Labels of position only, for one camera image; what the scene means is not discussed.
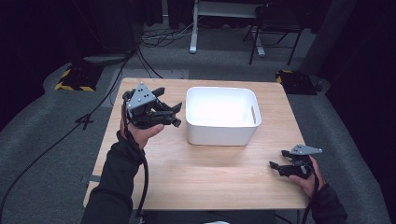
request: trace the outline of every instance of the table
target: table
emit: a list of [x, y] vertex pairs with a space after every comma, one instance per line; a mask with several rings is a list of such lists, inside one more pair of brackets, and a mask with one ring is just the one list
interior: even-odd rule
[[[193, 13], [193, 26], [190, 44], [190, 53], [196, 53], [198, 41], [198, 16], [220, 16], [220, 17], [237, 17], [252, 18], [256, 15], [254, 10], [262, 4], [243, 4], [243, 3], [227, 3], [227, 2], [206, 2], [195, 0]], [[265, 56], [264, 48], [258, 37], [256, 41], [257, 51], [260, 57]]]
[[[165, 87], [160, 100], [170, 106], [183, 103], [179, 128], [166, 126], [145, 147], [149, 167], [146, 210], [302, 209], [303, 191], [271, 169], [269, 161], [288, 164], [281, 150], [303, 144], [287, 96], [278, 83], [186, 79], [125, 78], [106, 128], [92, 175], [100, 175], [120, 128], [121, 96], [140, 82], [151, 90]], [[194, 146], [187, 141], [186, 93], [190, 87], [235, 87], [255, 92], [262, 124], [244, 147]], [[91, 181], [84, 199], [97, 186]], [[134, 179], [134, 203], [140, 202], [144, 169]]]

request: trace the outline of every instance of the black sleeve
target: black sleeve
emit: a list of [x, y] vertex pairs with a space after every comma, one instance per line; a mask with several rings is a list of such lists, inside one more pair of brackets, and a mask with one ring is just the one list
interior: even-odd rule
[[132, 214], [134, 176], [139, 165], [139, 152], [120, 132], [119, 139], [107, 153], [99, 185], [92, 190], [81, 223], [129, 223]]
[[312, 218], [317, 224], [347, 223], [347, 211], [329, 184], [326, 184], [315, 196], [312, 204]]

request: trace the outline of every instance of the chair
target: chair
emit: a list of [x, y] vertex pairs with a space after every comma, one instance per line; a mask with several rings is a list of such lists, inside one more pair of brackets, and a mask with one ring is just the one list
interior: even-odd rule
[[255, 14], [256, 20], [250, 25], [247, 34], [244, 37], [245, 41], [249, 34], [254, 33], [254, 42], [250, 54], [249, 64], [253, 60], [253, 54], [257, 47], [257, 38], [259, 34], [283, 34], [280, 39], [276, 42], [276, 45], [265, 46], [267, 48], [290, 48], [280, 47], [278, 44], [285, 38], [289, 33], [297, 34], [294, 41], [294, 45], [291, 50], [291, 54], [288, 60], [290, 65], [294, 51], [297, 47], [298, 41], [301, 36], [301, 32], [306, 28], [307, 17], [310, 14], [308, 12], [309, 7], [301, 5], [298, 6], [302, 1], [286, 0], [286, 1], [264, 1], [262, 6], [256, 7]]

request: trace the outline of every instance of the white bin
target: white bin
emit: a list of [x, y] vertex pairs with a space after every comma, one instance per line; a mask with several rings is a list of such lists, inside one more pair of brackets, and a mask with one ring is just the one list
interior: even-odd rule
[[192, 87], [186, 98], [187, 138], [194, 145], [244, 146], [262, 123], [253, 91]]

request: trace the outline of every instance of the person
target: person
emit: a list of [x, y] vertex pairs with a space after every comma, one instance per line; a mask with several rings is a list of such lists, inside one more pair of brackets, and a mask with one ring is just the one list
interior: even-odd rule
[[[123, 120], [121, 120], [120, 130], [117, 131], [119, 142], [113, 144], [107, 153], [100, 183], [91, 192], [81, 219], [82, 224], [129, 223], [133, 212], [131, 195], [134, 190], [134, 176], [142, 163], [137, 150], [142, 150], [150, 137], [160, 133], [163, 128], [163, 124], [158, 124], [146, 130], [140, 130], [129, 123], [128, 130], [135, 141], [130, 144], [125, 136]], [[313, 219], [318, 224], [346, 223], [347, 212], [338, 200], [336, 192], [325, 183], [317, 161], [312, 157], [311, 161], [319, 180], [318, 192], [312, 203]], [[313, 175], [307, 179], [290, 175], [289, 179], [300, 186], [309, 197], [312, 197], [315, 182]]]

